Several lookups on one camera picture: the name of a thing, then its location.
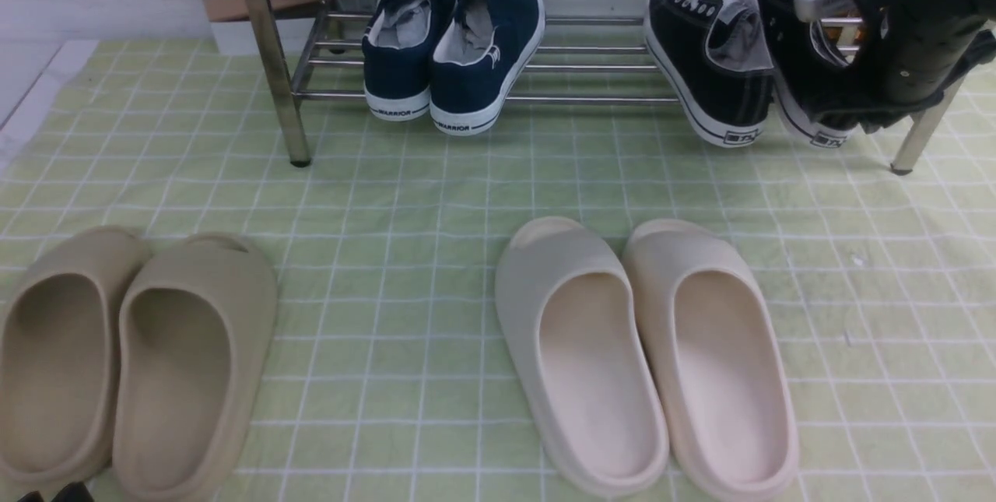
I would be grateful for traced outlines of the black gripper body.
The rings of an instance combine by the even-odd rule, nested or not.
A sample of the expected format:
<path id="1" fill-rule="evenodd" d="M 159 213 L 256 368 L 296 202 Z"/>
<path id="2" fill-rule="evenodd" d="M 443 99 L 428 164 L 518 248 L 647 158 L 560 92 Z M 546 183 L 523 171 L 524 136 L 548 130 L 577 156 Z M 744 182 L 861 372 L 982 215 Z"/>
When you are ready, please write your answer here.
<path id="1" fill-rule="evenodd" d="M 840 86 L 817 98 L 813 111 L 875 111 L 928 97 L 994 19 L 994 0 L 808 0 L 812 21 L 851 9 L 867 38 Z"/>

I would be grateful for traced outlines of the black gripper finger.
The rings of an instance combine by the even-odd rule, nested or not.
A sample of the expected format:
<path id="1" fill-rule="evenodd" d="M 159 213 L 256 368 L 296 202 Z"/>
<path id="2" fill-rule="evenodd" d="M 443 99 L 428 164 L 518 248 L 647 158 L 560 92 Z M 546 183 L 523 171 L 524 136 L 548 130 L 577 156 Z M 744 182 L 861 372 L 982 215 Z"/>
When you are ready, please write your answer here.
<path id="1" fill-rule="evenodd" d="M 994 60 L 995 37 L 992 31 L 981 31 L 976 33 L 973 40 L 962 53 L 960 58 L 954 62 L 950 72 L 942 79 L 936 91 L 931 92 L 928 97 L 921 99 L 914 104 L 890 104 L 881 106 L 871 113 L 864 113 L 858 116 L 858 125 L 865 133 L 887 128 L 899 122 L 904 117 L 919 114 L 936 106 L 942 102 L 944 93 L 953 87 L 956 81 L 963 79 L 965 75 L 979 65 L 988 65 Z"/>

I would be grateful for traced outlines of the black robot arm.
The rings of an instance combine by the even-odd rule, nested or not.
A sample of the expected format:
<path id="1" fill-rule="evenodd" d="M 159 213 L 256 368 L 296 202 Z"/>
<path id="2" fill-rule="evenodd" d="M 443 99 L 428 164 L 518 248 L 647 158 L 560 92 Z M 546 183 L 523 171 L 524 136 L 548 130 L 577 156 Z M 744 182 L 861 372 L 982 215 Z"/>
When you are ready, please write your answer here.
<path id="1" fill-rule="evenodd" d="M 950 85 L 994 55 L 993 37 L 975 45 L 994 19 L 994 0 L 796 0 L 800 19 L 845 8 L 860 13 L 867 37 L 827 90 L 801 102 L 812 122 L 885 128 L 939 104 Z"/>

